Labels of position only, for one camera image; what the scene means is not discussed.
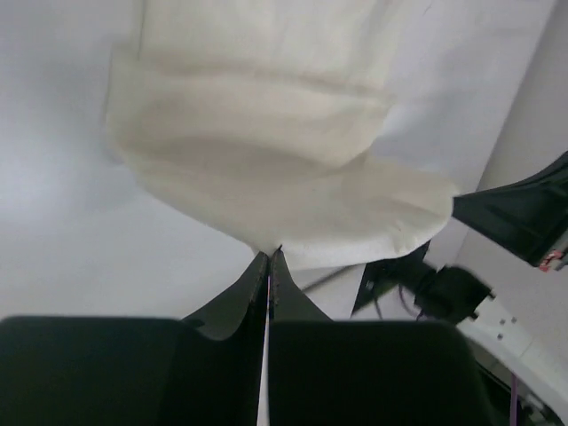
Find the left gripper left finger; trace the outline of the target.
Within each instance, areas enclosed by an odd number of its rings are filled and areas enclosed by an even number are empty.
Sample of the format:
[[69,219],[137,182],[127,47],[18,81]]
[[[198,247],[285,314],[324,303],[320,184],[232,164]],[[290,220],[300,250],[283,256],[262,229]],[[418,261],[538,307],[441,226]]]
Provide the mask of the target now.
[[183,319],[1,323],[4,425],[253,425],[269,259]]

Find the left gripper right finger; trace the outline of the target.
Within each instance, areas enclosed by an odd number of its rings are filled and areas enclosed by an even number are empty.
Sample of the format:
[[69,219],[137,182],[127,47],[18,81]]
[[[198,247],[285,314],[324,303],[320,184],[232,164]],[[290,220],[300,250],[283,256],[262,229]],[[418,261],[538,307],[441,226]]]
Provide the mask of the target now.
[[441,321],[332,321],[289,306],[301,290],[272,255],[268,331],[271,425],[490,425],[465,338]]

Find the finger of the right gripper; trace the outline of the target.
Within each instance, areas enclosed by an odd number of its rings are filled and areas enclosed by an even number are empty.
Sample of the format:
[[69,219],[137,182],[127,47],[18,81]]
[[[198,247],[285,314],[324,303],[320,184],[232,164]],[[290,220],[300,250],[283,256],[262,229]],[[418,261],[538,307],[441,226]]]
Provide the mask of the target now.
[[453,217],[533,267],[567,265],[567,154],[511,185],[454,198]]

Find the white t shirt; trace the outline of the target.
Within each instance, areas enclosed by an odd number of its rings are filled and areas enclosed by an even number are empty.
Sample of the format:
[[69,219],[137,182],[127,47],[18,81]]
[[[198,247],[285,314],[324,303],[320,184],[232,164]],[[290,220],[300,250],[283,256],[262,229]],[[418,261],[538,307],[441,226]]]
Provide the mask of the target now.
[[108,138],[174,209],[293,269],[407,255],[454,211],[550,1],[140,1]]

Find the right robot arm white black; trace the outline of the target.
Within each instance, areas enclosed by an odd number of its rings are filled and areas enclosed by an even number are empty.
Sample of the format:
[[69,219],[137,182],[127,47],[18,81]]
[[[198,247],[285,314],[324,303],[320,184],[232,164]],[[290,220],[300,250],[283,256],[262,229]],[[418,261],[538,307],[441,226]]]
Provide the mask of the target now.
[[[542,272],[567,266],[567,156],[514,184],[455,198],[453,217]],[[471,272],[444,267],[411,288],[431,318],[457,326],[567,423],[567,371]]]

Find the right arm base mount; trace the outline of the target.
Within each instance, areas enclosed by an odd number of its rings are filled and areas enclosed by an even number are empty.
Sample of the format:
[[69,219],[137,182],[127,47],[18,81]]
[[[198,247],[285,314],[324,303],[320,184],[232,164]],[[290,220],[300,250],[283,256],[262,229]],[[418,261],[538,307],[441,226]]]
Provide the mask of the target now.
[[372,304],[381,319],[379,298],[397,289],[398,299],[403,309],[415,318],[422,315],[414,312],[406,301],[404,292],[415,293],[432,280],[437,270],[424,261],[430,248],[426,242],[409,255],[367,263],[359,284],[359,290],[351,310],[351,316]]

